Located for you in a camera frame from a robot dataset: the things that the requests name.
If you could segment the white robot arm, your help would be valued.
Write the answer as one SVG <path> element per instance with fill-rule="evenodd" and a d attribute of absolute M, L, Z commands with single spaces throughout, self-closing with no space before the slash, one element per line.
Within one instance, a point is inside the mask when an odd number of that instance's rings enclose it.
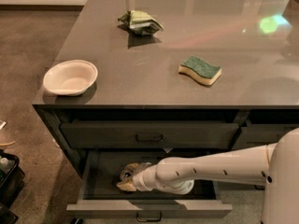
<path fill-rule="evenodd" d="M 170 157 L 156 164 L 131 163 L 121 172 L 117 187 L 184 195 L 196 180 L 265 187 L 261 222 L 299 222 L 299 129 L 278 142 L 196 158 Z"/>

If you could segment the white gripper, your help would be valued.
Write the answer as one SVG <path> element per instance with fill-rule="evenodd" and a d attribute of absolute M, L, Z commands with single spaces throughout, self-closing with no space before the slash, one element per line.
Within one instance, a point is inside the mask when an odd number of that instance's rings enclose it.
<path fill-rule="evenodd" d="M 185 195 L 194 186 L 193 180 L 176 181 L 174 184 L 167 184 L 165 181 L 161 181 L 156 176 L 156 166 L 150 162 L 130 163 L 125 166 L 124 172 L 133 174 L 133 176 L 132 180 L 125 180 L 117 184 L 117 187 L 123 191 L 153 191 L 157 189 L 166 193 Z"/>

